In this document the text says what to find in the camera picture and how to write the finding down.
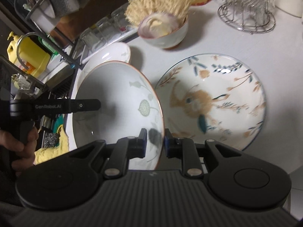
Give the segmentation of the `person's left hand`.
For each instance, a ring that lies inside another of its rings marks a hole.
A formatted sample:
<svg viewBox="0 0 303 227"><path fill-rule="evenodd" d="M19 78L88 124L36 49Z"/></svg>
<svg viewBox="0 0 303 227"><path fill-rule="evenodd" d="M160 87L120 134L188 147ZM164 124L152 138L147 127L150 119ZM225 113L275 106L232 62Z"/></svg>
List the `person's left hand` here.
<svg viewBox="0 0 303 227"><path fill-rule="evenodd" d="M9 132L1 130L1 146L16 153L19 159L12 162L12 168L17 176L34 165L35 149L37 147L38 131L35 126L28 133L27 143L15 139Z"/></svg>

